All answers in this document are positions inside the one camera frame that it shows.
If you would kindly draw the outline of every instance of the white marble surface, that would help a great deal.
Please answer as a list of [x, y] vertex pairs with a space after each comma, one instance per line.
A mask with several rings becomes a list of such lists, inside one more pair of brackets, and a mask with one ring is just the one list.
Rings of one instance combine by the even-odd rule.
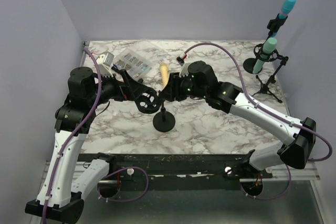
[[[156, 46], [165, 49], [171, 55], [164, 56], [164, 61], [173, 72], [181, 67], [175, 58], [188, 47], [199, 41], [151, 41]], [[244, 80], [250, 94], [259, 90], [259, 82], [255, 76], [243, 70], [245, 59], [253, 56], [253, 48], [260, 41], [214, 41], [229, 50], [238, 60], [243, 71]], [[101, 53], [109, 51], [114, 55], [128, 48], [134, 41], [92, 41], [89, 49]], [[146, 48], [143, 52], [152, 52], [154, 48]], [[155, 63], [151, 72], [144, 79], [144, 84], [161, 90], [161, 75], [159, 63], [163, 56], [152, 57]], [[237, 70], [228, 56], [212, 46], [195, 48], [188, 61], [203, 60], [211, 65], [218, 80], [228, 81], [239, 87], [241, 83]], [[93, 68], [89, 58], [85, 66]], [[266, 63], [259, 75], [266, 80], [273, 72], [272, 65]], [[271, 85], [272, 91], [281, 97], [277, 84]], [[256, 99], [264, 104], [286, 113], [285, 105], [274, 98], [258, 94]], [[97, 113], [106, 105], [97, 108]], [[152, 124], [154, 114], [140, 113], [133, 102], [111, 101], [110, 107], [95, 118], [90, 133], [85, 141], [83, 153], [151, 153], [151, 154], [243, 154], [253, 148], [264, 148], [278, 140], [270, 133], [233, 115], [216, 111], [204, 101], [187, 99], [183, 102], [166, 102], [166, 108], [176, 118], [175, 128], [168, 133], [157, 132]]]

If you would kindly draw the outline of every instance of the white cable tie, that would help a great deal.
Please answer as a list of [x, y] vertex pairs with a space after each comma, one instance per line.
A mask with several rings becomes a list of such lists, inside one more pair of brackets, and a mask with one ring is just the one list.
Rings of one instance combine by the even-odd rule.
[[254, 104], [254, 108], [257, 109], [259, 104], [260, 104], [260, 102], [258, 101], [256, 104]]
[[180, 53], [180, 58], [183, 58], [184, 56], [185, 56], [184, 52]]
[[188, 67], [191, 63], [185, 63], [181, 69], [180, 77], [185, 77], [189, 75]]

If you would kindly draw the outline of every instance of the gray wall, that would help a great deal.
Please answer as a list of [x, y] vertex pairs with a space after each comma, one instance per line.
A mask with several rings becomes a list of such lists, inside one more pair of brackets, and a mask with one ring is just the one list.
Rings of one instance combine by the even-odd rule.
[[284, 0], [62, 0], [86, 40], [263, 39]]
[[60, 0], [0, 0], [0, 223], [29, 223], [82, 42]]
[[[336, 0], [298, 0], [277, 35], [280, 52], [290, 57], [279, 79], [292, 115], [309, 116], [317, 121], [317, 130], [336, 147]], [[327, 153], [317, 140], [313, 157]], [[334, 184], [336, 154], [317, 163], [324, 193], [330, 208], [336, 209]]]

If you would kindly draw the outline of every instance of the teal marker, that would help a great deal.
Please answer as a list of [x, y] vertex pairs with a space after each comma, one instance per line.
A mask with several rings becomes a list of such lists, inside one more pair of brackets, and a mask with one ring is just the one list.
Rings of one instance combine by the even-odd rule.
[[[266, 54], [272, 53], [277, 47], [277, 43], [278, 41], [276, 38], [269, 38], [263, 45], [263, 52], [265, 52]], [[266, 55], [260, 55], [260, 56], [264, 59], [267, 59]], [[265, 63], [264, 61], [257, 60], [256, 64], [253, 67], [253, 74], [259, 73], [264, 63]]]
[[287, 15], [293, 10], [295, 6], [296, 0], [285, 0], [282, 4], [281, 11], [279, 12], [278, 16], [280, 19], [287, 18]]

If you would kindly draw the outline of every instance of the black mount bracket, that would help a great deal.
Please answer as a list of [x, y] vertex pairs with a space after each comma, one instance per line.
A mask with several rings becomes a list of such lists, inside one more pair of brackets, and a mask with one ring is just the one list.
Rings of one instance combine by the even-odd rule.
[[[256, 64], [257, 60], [261, 60], [263, 62], [273, 62], [277, 59], [280, 59], [280, 55], [278, 53], [278, 50], [275, 49], [272, 53], [267, 54], [263, 52], [262, 47], [264, 44], [258, 44], [254, 47], [253, 53], [255, 55], [255, 58], [248, 58], [244, 61], [243, 63], [243, 68], [246, 72], [253, 74], [253, 68], [254, 65]], [[266, 55], [267, 58], [264, 59], [260, 55]]]
[[[70, 203], [59, 207], [47, 207], [47, 219], [57, 220], [66, 224], [75, 224], [79, 220], [84, 209], [84, 200], [81, 199], [81, 193], [71, 193]], [[33, 199], [26, 204], [25, 213], [42, 217], [43, 205], [39, 200]]]
[[153, 114], [160, 108], [160, 99], [153, 88], [138, 83], [126, 70], [120, 70], [120, 75], [124, 81], [118, 82], [125, 100], [134, 101], [138, 110], [144, 114]]
[[288, 57], [287, 56], [278, 56], [281, 58], [281, 62], [280, 65], [277, 67], [277, 69], [275, 70], [275, 72], [268, 78], [268, 80], [266, 81], [266, 83], [263, 83], [261, 81], [261, 79], [259, 78], [258, 75], [256, 75], [257, 80], [260, 82], [260, 89], [259, 91], [257, 91], [256, 93], [254, 93], [252, 96], [256, 95], [256, 94], [267, 94], [270, 95], [272, 97], [274, 97], [279, 103], [282, 103], [282, 100], [280, 98], [278, 98], [273, 92], [271, 92], [269, 90], [269, 85], [272, 83], [276, 83], [275, 80], [275, 75], [277, 74], [277, 72], [280, 70], [280, 68], [282, 66], [285, 66], [287, 61], [288, 61]]
[[267, 39], [273, 36], [274, 33], [277, 33], [279, 31], [280, 27], [286, 22], [287, 18], [288, 16], [286, 18], [280, 19], [278, 14], [275, 19], [271, 19], [268, 22], [267, 29], [269, 29], [269, 32]]
[[[316, 122], [313, 119], [306, 118], [301, 123], [304, 127], [316, 131]], [[299, 134], [294, 135], [294, 138], [293, 143], [282, 146], [278, 155], [285, 164], [295, 169], [304, 169], [315, 145], [316, 136], [305, 130], [300, 130]]]

